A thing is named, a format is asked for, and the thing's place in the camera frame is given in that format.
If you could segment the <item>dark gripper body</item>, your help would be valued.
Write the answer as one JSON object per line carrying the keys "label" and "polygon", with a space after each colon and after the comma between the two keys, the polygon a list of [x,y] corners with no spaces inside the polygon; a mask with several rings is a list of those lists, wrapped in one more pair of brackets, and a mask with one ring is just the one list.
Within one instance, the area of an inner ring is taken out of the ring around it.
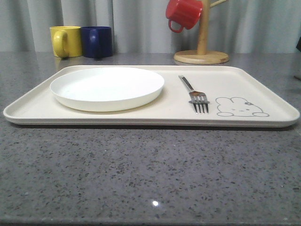
{"label": "dark gripper body", "polygon": [[298,55],[294,59],[293,66],[297,72],[294,75],[294,77],[296,79],[300,80],[301,79],[301,37],[299,38],[299,40],[297,42],[296,49],[298,50]]}

